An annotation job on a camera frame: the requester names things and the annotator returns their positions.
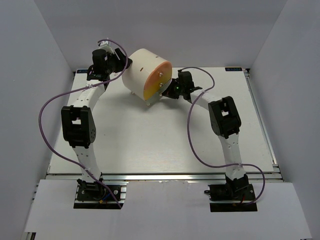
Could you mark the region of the orange top drawer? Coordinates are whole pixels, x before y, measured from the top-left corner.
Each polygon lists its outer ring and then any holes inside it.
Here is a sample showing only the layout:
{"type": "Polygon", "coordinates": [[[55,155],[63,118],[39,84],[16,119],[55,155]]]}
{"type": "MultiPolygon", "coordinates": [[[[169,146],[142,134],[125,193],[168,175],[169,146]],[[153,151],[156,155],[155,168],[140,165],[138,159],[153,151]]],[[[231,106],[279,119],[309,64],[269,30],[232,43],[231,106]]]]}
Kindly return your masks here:
{"type": "Polygon", "coordinates": [[[172,78],[173,67],[171,62],[164,61],[158,65],[148,76],[145,87],[159,86],[167,83],[172,78]]]}

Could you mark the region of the yellow drawer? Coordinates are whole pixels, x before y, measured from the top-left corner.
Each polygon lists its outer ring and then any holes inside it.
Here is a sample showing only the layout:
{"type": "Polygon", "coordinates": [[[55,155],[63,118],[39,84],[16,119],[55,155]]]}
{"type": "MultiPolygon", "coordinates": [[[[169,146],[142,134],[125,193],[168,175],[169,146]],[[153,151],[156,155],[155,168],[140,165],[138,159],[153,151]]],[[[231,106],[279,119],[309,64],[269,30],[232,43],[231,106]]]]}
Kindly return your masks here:
{"type": "Polygon", "coordinates": [[[143,99],[145,101],[150,99],[168,81],[169,80],[147,80],[143,88],[143,99]]]}

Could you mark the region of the grey-green bottom drawer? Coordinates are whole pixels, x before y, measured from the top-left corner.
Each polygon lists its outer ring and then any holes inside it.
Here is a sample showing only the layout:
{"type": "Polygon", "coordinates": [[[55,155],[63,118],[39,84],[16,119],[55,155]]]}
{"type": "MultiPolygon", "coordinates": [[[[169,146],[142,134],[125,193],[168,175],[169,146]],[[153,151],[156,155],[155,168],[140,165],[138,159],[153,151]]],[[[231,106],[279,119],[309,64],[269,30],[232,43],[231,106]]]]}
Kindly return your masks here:
{"type": "Polygon", "coordinates": [[[152,105],[163,97],[164,92],[165,90],[147,91],[144,94],[144,101],[146,102],[147,105],[152,105]]]}

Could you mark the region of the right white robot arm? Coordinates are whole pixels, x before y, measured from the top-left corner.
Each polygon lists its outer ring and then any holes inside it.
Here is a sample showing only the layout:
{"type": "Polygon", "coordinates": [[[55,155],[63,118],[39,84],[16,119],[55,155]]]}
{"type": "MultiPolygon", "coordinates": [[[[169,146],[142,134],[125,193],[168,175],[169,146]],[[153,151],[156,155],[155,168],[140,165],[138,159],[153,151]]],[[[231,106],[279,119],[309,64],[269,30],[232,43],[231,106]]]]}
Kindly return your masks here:
{"type": "Polygon", "coordinates": [[[203,89],[195,86],[188,69],[189,67],[185,67],[178,70],[177,78],[172,79],[170,85],[161,94],[175,100],[183,97],[191,104],[187,115],[187,138],[191,151],[202,165],[212,169],[225,169],[225,179],[228,183],[225,187],[226,195],[236,200],[244,193],[244,187],[240,182],[248,182],[239,147],[239,132],[242,125],[239,112],[231,96],[217,97],[209,92],[215,87],[212,75],[209,75],[212,86],[203,89]],[[208,111],[211,129],[218,137],[222,147],[224,165],[208,164],[195,151],[191,140],[190,122],[193,108],[196,105],[208,111]]]}

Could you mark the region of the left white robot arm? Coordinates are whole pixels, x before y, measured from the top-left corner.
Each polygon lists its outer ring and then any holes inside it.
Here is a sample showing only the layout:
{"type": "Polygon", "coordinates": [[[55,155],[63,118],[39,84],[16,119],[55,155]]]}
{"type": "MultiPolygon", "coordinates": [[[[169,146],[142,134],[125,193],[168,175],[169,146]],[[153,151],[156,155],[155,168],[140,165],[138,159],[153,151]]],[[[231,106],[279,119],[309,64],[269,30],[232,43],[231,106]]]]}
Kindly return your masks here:
{"type": "Polygon", "coordinates": [[[116,48],[100,47],[92,52],[93,64],[87,69],[86,89],[77,99],[61,109],[63,138],[72,147],[80,164],[82,177],[80,185],[88,184],[88,193],[99,200],[105,196],[106,187],[98,181],[102,178],[93,143],[97,136],[92,111],[102,94],[105,93],[113,73],[126,70],[132,60],[116,48]]]}

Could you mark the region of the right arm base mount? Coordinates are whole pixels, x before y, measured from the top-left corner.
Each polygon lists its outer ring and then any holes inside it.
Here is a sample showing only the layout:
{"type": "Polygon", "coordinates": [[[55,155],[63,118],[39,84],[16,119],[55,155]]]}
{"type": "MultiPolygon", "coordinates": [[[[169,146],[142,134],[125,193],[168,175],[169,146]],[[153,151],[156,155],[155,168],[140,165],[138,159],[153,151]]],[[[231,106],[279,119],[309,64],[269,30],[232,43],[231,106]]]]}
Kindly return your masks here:
{"type": "Polygon", "coordinates": [[[254,202],[256,195],[253,185],[249,183],[245,174],[239,179],[225,178],[224,184],[210,184],[204,194],[209,197],[209,206],[212,213],[245,213],[257,212],[254,202]]]}

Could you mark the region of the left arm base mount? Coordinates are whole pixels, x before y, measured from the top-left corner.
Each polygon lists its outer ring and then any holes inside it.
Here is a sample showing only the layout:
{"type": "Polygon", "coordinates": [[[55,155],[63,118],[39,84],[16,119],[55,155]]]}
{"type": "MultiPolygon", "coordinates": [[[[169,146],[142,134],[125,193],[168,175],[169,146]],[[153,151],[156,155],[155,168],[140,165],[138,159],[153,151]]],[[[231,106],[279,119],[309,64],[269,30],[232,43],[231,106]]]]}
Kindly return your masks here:
{"type": "Polygon", "coordinates": [[[120,210],[124,204],[124,185],[111,184],[106,189],[98,182],[77,180],[73,208],[82,210],[120,210]]]}

